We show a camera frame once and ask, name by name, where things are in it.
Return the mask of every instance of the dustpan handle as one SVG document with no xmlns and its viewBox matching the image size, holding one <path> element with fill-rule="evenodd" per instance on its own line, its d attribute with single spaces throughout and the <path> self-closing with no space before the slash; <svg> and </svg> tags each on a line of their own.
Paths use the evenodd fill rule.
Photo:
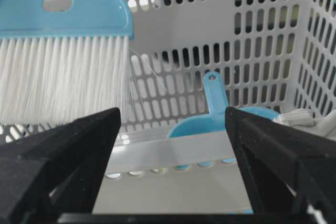
<svg viewBox="0 0 336 224">
<path fill-rule="evenodd" d="M 203 84 L 209 113 L 224 114 L 229 103 L 220 74 L 208 72 L 203 78 Z"/>
</svg>

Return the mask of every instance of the white bristle strand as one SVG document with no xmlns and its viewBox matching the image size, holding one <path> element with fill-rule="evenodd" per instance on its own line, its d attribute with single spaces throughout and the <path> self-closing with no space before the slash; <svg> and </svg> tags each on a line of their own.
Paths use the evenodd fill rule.
<svg viewBox="0 0 336 224">
<path fill-rule="evenodd" d="M 0 122 L 63 124 L 113 107 L 134 118 L 128 37 L 0 40 Z"/>
</svg>

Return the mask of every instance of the brush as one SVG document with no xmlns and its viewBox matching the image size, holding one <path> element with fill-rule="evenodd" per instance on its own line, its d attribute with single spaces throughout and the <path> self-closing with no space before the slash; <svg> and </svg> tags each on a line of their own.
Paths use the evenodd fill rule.
<svg viewBox="0 0 336 224">
<path fill-rule="evenodd" d="M 0 13 L 1 123 L 63 124 L 112 107 L 128 119 L 126 0 L 0 0 Z"/>
</svg>

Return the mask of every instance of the white plastic basket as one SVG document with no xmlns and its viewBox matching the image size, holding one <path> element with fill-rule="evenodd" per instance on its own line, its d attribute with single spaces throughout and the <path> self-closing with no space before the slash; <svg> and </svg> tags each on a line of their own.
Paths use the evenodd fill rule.
<svg viewBox="0 0 336 224">
<path fill-rule="evenodd" d="M 128 1 L 135 25 L 135 40 L 130 47 L 141 55 L 141 59 L 131 56 L 131 60 L 144 107 L 136 105 L 139 111 L 124 123 L 121 133 L 146 130 L 143 134 L 149 136 L 152 134 L 150 129 L 166 129 L 185 117 L 206 113 L 202 78 L 207 71 L 221 73 L 229 102 L 236 107 L 259 105 L 281 112 L 310 108 L 318 116 L 335 108 L 336 29 L 333 21 L 336 0 Z M 159 76 L 159 81 L 148 66 Z M 167 87 L 167 92 L 160 81 Z M 0 141 L 10 142 L 33 134 L 38 127 L 43 130 L 52 126 L 0 126 Z M 223 174 L 228 172 L 227 166 L 219 164 L 211 169 L 219 169 Z M 188 212 L 194 209 L 195 212 L 220 212 L 231 207 L 237 211 L 249 207 L 246 194 L 231 195 L 232 188 L 217 175 L 209 175 L 209 179 L 218 182 L 219 186 L 209 183 L 212 187 L 204 185 L 206 189 L 214 192 L 221 188 L 239 204 L 215 208 L 219 201 L 206 200 L 206 194 L 195 196 L 187 186 L 201 178 L 197 174 L 202 174 L 203 170 L 195 167 L 190 170 L 190 176 L 185 176 L 188 178 L 181 177 L 187 172 L 181 174 L 172 170 L 158 175 L 149 170 L 147 175 L 140 177 L 105 179 L 102 191 L 114 188 L 111 193 L 114 198 L 106 196 L 107 201 L 98 198 L 97 202 L 101 202 L 101 206 L 109 202 L 112 207 L 96 211 Z M 165 182 L 181 183 L 180 190 L 187 190 L 189 197 L 186 193 L 177 199 L 175 193 L 171 194 L 175 202 L 179 200 L 175 206 L 150 204 L 150 200 L 168 197 L 170 192 L 160 187 L 162 183 L 158 181 L 162 177 L 155 175 L 167 176 Z M 135 186 L 139 189 L 129 190 Z M 234 191 L 244 188 L 240 186 L 241 181 Z M 152 198 L 149 197 L 150 190 L 155 192 Z M 118 204 L 121 197 L 124 204 Z M 139 207 L 140 202 L 148 207 Z"/>
</svg>

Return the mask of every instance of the dustpan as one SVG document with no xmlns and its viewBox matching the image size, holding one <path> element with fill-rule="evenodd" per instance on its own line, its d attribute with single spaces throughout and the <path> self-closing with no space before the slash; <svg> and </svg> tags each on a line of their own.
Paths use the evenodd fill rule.
<svg viewBox="0 0 336 224">
<path fill-rule="evenodd" d="M 168 137 L 225 131 L 225 110 L 229 106 L 222 77 L 208 72 L 203 78 L 209 114 L 191 116 L 173 127 Z M 273 120 L 279 113 L 263 107 L 249 106 L 240 110 Z"/>
</svg>

